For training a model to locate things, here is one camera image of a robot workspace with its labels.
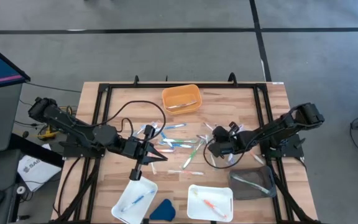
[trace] white plastic tray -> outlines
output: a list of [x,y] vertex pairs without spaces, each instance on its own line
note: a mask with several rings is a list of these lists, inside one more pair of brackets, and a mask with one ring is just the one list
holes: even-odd
[[[121,212],[122,208],[150,190],[155,190],[155,193],[146,195],[132,208],[128,209],[124,213]],[[111,214],[124,223],[140,224],[149,209],[157,190],[157,184],[144,177],[141,177],[139,181],[130,180],[117,204],[111,209]]]
[[[218,215],[212,208],[208,207],[203,199],[210,201],[220,209],[227,218]],[[231,222],[233,219],[233,191],[228,188],[203,187],[190,185],[187,198],[187,216],[192,219]]]

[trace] blue sponge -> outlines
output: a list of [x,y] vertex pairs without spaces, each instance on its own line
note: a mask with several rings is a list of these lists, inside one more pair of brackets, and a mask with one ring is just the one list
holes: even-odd
[[175,218],[176,211],[169,199],[165,199],[150,215],[151,220],[172,221]]

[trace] wooden plank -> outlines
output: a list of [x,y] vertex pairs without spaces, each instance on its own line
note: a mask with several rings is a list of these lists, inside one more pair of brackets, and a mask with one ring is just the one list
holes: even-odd
[[[77,118],[90,123],[92,120],[95,99],[99,83],[86,82],[81,94],[80,104],[78,105]],[[289,110],[289,103],[284,85],[276,85],[268,83],[268,93],[270,104],[274,118]],[[124,103],[131,100],[149,100],[162,107],[161,100],[162,89],[158,88],[120,88],[114,89],[111,98],[109,115],[112,116]],[[201,89],[203,105],[192,114],[182,114],[179,116],[167,115],[167,125],[187,123],[183,128],[167,130],[165,134],[170,138],[186,138],[194,139],[196,134],[211,134],[211,131],[203,125],[207,122],[210,125],[222,125],[227,127],[231,121],[237,124],[243,124],[246,129],[255,129],[259,127],[257,121],[257,113],[255,109],[254,95],[251,89]],[[264,100],[260,94],[260,102],[264,112],[264,120],[267,122],[267,115],[264,109]],[[139,129],[143,124],[152,121],[162,121],[162,115],[153,105],[145,103],[136,103],[127,106],[117,116],[116,119],[109,124],[121,127],[121,119],[128,117],[134,125],[134,129]],[[130,128],[124,123],[123,137],[128,137]],[[157,149],[166,147],[156,144]],[[252,149],[253,152],[260,155],[258,146]],[[166,153],[168,162],[157,162],[155,167],[157,175],[152,174],[150,166],[143,166],[143,176],[154,181],[158,185],[158,194],[156,195],[152,205],[145,217],[159,205],[159,203],[168,198],[172,201],[177,211],[174,222],[186,223],[207,223],[202,220],[190,220],[186,214],[187,193],[191,184],[212,186],[212,187],[228,187],[227,174],[231,169],[246,169],[261,166],[256,162],[249,153],[244,154],[238,165],[231,169],[214,170],[208,166],[203,157],[203,150],[199,150],[187,170],[202,171],[204,176],[193,176],[188,174],[167,174],[169,169],[179,169],[179,166],[188,158],[191,149],[177,149],[174,153]],[[62,187],[63,179],[70,168],[74,159],[66,161],[62,172],[62,181],[59,191]],[[222,159],[216,159],[218,166],[223,166]],[[62,200],[62,208],[69,205],[72,198],[78,191],[82,171],[83,159],[73,169],[65,187]],[[312,218],[317,218],[314,209],[313,198],[311,196],[310,187],[305,168],[292,158],[284,158],[283,160],[285,173],[288,181],[288,187],[295,200],[300,204],[303,210]],[[111,215],[111,208],[116,204],[122,191],[129,182],[129,172],[135,166],[135,161],[126,157],[118,156],[113,153],[106,153],[101,161],[101,167],[98,177],[98,186],[96,191],[96,200],[94,202],[94,212],[92,223],[119,223]],[[85,217],[86,204],[88,199],[84,199],[81,217]],[[280,205],[283,218],[285,215],[285,207],[282,197],[280,196]],[[272,200],[270,198],[262,198],[256,200],[235,200],[234,201],[234,219],[233,223],[274,223],[275,217],[273,212]]]

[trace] orange basket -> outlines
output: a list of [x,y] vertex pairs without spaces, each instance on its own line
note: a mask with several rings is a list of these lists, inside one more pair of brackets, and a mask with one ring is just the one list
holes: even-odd
[[[171,106],[185,105],[192,102],[195,103],[188,106],[169,109]],[[162,103],[164,108],[172,115],[194,112],[198,110],[202,102],[200,89],[194,84],[176,86],[162,90]]]

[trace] gray floor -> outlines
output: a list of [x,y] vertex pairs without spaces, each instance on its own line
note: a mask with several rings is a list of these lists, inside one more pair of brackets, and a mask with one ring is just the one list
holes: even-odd
[[[356,0],[258,0],[262,28],[358,27]],[[253,27],[248,1],[0,0],[0,30]],[[292,106],[314,102],[326,122],[302,132],[319,219],[358,223],[358,151],[349,123],[358,117],[358,32],[263,33],[272,80]],[[0,35],[0,51],[34,83],[80,90],[85,81],[263,81],[254,33]],[[24,85],[22,100],[51,97],[77,105],[79,94]],[[17,120],[32,122],[28,106]],[[16,126],[17,132],[25,130]],[[358,143],[358,131],[354,132]],[[46,222],[57,183],[21,205],[23,223]]]

